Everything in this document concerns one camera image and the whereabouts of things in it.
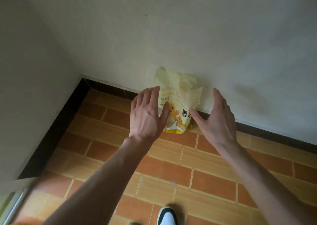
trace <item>shoe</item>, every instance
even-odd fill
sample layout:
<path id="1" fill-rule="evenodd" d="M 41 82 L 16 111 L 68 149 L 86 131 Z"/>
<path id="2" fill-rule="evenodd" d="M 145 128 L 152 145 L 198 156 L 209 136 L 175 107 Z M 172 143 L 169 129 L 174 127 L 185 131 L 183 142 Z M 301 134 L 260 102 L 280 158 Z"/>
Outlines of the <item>shoe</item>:
<path id="1" fill-rule="evenodd" d="M 175 211 L 170 207 L 162 207 L 158 214 L 157 225 L 178 225 Z"/>

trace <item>yellow bag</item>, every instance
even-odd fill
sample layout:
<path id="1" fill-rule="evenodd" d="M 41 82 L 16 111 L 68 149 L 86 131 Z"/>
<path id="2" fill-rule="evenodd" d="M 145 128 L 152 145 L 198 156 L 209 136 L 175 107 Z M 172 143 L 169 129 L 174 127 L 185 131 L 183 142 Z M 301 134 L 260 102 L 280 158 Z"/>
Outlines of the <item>yellow bag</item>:
<path id="1" fill-rule="evenodd" d="M 160 68 L 156 70 L 155 85 L 160 86 L 159 115 L 165 102 L 169 102 L 170 116 L 164 132 L 184 133 L 191 121 L 189 109 L 195 109 L 200 102 L 202 87 L 191 90 L 197 83 L 195 77 Z"/>

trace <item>hand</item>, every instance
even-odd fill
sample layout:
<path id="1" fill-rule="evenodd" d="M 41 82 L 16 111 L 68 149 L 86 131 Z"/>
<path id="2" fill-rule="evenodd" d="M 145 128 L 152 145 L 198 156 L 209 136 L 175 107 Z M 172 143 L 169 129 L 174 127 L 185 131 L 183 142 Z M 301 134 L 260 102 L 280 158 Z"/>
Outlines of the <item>hand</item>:
<path id="1" fill-rule="evenodd" d="M 208 120 L 204 120 L 194 109 L 190 109 L 190 113 L 206 139 L 218 150 L 222 146 L 237 143 L 236 121 L 226 99 L 217 89 L 213 90 L 213 96 L 214 106 Z"/>
<path id="2" fill-rule="evenodd" d="M 162 133 L 170 114 L 169 104 L 166 102 L 161 116 L 158 116 L 159 91 L 159 86 L 145 89 L 131 104 L 129 137 L 150 146 Z"/>

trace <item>wall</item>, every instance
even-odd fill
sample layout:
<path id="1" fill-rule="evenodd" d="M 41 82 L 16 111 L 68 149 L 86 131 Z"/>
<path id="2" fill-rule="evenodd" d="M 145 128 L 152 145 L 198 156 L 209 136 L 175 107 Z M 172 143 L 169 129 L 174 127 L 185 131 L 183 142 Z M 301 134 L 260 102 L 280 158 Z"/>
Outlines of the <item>wall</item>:
<path id="1" fill-rule="evenodd" d="M 135 91 L 197 76 L 237 121 L 317 144 L 317 0 L 30 0 L 93 79 Z"/>
<path id="2" fill-rule="evenodd" d="M 80 80 L 26 0 L 0 0 L 0 180 L 16 179 Z"/>

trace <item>left hand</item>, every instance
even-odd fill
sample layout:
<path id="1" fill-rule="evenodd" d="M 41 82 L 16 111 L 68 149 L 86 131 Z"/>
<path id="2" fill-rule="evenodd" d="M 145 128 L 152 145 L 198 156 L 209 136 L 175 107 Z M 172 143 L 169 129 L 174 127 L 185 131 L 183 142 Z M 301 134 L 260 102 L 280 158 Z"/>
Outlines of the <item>left hand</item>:
<path id="1" fill-rule="evenodd" d="M 159 86 L 145 89 L 131 104 L 129 137 L 150 146 L 161 135 L 170 114 L 169 104 L 166 102 L 161 116 L 158 116 L 159 91 Z"/>

